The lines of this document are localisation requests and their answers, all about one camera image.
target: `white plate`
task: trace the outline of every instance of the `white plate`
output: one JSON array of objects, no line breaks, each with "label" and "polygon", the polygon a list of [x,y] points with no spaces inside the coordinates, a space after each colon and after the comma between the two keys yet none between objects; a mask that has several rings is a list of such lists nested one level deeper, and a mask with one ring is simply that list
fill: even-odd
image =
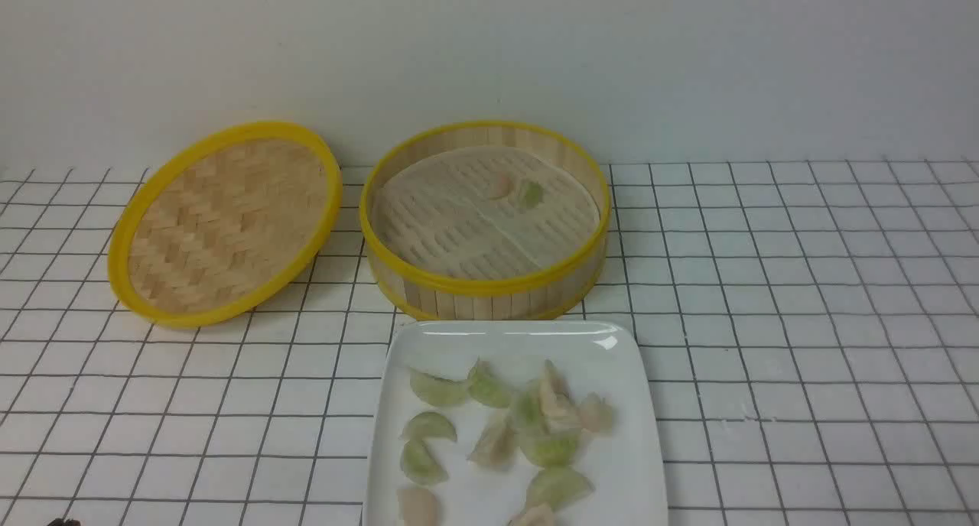
[{"label": "white plate", "polygon": [[[429,408],[409,388],[407,367],[465,379],[476,358],[489,360],[493,371],[514,386],[538,377],[543,360],[551,359],[573,398],[595,391],[616,408],[615,430],[592,440],[574,464],[595,492],[558,513],[562,526],[667,524],[656,417],[629,331],[602,321],[436,321],[404,328],[391,344],[374,425],[364,526],[401,524],[396,491],[410,482],[399,465],[403,441],[398,437],[408,419]],[[440,499],[444,526],[505,525],[523,508],[538,468],[518,451],[509,471],[481,470],[466,456],[492,410],[469,401],[441,412],[458,432],[458,443],[429,441],[448,472],[448,481],[432,490]]]}]

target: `grid tile surface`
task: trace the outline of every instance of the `grid tile surface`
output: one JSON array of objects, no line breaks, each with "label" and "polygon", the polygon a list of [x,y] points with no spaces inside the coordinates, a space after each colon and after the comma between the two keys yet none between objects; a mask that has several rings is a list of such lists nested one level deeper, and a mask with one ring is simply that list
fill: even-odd
[{"label": "grid tile surface", "polygon": [[[410,318],[347,168],[316,261],[197,331],[120,309],[109,233],[147,170],[0,177],[0,523],[359,523]],[[979,166],[605,167],[598,285],[641,345],[671,524],[979,524]]]}]

